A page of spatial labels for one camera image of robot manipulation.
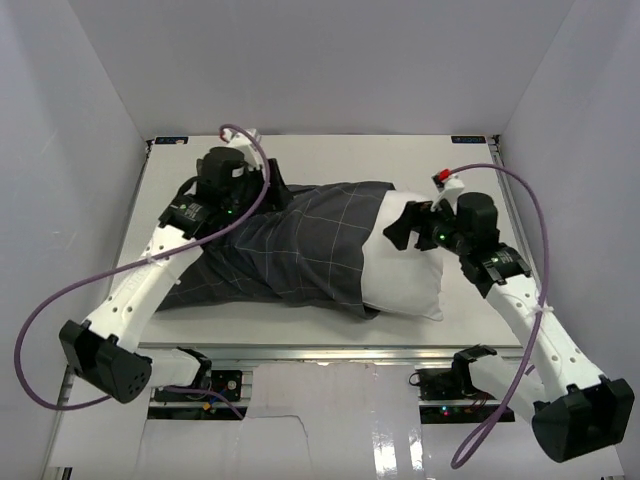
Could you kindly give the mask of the dark grey checked pillowcase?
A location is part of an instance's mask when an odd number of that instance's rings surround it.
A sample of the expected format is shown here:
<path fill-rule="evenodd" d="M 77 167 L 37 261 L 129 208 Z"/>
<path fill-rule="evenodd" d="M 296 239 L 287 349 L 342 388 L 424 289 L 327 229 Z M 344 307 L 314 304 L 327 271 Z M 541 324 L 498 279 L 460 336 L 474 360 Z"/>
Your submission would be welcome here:
<path fill-rule="evenodd" d="M 376 317 L 362 297 L 362 247 L 393 188 L 380 181 L 291 186 L 283 210 L 256 214 L 207 244 L 160 310 L 257 301 Z"/>

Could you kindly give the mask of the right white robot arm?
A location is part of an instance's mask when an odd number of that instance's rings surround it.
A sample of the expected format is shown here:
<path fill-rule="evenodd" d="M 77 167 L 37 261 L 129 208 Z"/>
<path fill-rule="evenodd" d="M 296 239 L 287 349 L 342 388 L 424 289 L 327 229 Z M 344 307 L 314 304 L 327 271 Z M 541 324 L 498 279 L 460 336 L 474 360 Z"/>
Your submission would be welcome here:
<path fill-rule="evenodd" d="M 531 269 L 501 242 L 498 210 L 483 193 L 409 202 L 384 230 L 399 249 L 445 249 L 457 255 L 464 277 L 502 317 L 525 349 L 536 379 L 513 368 L 488 346 L 455 354 L 453 390 L 472 399 L 480 392 L 501 400 L 532 428 L 543 452 L 562 463 L 619 444 L 635 395 L 624 379 L 609 379 L 591 362 L 541 298 Z"/>

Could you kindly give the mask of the white pillow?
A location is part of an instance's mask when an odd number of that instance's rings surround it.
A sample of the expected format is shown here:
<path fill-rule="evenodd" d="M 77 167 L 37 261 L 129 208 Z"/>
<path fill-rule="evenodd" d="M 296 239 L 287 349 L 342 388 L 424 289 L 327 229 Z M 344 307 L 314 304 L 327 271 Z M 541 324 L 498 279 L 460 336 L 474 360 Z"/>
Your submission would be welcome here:
<path fill-rule="evenodd" d="M 408 202 L 426 199 L 413 192 L 385 193 L 372 232 L 362 246 L 362 300 L 366 306 L 385 313 L 440 322 L 444 319 L 439 303 L 442 255 L 412 247 L 398 250 L 383 235 L 383 230 L 399 219 Z"/>

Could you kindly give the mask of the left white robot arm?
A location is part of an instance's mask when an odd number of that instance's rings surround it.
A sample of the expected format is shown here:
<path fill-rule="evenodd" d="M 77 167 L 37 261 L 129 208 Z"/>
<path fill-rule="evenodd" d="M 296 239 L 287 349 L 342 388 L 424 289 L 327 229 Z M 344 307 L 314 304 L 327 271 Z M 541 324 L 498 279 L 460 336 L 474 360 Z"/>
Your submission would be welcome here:
<path fill-rule="evenodd" d="M 292 199 L 274 158 L 253 167 L 239 149 L 214 147 L 196 170 L 159 216 L 136 268 L 82 322 L 69 320 L 59 331 L 72 371 L 122 404 L 150 384 L 177 386 L 191 399 L 209 392 L 212 377 L 202 355 L 185 349 L 142 354 L 143 330 L 205 247 Z"/>

